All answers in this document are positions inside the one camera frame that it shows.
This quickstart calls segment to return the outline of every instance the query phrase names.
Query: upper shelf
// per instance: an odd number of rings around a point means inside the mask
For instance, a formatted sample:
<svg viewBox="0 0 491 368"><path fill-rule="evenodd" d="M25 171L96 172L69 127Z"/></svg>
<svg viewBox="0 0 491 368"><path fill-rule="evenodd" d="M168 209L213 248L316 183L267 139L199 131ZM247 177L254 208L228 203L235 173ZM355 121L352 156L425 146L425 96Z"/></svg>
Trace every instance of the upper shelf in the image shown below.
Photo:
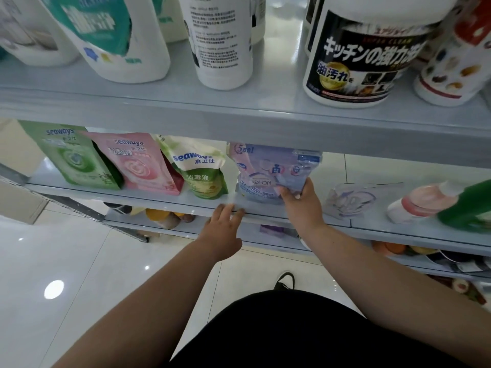
<svg viewBox="0 0 491 368"><path fill-rule="evenodd" d="M188 42L169 46L164 80L118 84L81 58L68 67L0 63L0 116L107 129L244 141L476 167L491 167L491 113L477 96L460 107L430 105L412 90L409 70L381 105L326 107L302 88L307 58L305 0L267 7L254 73L232 91L203 86Z"/></svg>

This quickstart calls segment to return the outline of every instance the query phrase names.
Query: pink bottle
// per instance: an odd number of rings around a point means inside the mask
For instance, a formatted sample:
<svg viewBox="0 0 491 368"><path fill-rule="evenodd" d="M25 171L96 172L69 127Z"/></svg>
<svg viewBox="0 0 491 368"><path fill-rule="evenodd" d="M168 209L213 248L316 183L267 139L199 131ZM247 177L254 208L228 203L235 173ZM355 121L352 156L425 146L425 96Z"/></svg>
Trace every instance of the pink bottle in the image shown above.
<svg viewBox="0 0 491 368"><path fill-rule="evenodd" d="M449 181L418 187L390 204L387 216L394 223L411 223L450 208L463 192L461 185Z"/></svg>

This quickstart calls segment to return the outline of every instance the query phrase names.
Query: black shoe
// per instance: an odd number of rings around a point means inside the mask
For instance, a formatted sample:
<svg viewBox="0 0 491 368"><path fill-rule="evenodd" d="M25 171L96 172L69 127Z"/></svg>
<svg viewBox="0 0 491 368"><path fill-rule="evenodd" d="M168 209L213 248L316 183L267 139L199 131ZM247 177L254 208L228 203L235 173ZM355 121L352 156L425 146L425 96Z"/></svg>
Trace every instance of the black shoe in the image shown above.
<svg viewBox="0 0 491 368"><path fill-rule="evenodd" d="M274 286L275 290L292 290L295 289L295 277L289 271L280 275Z"/></svg>

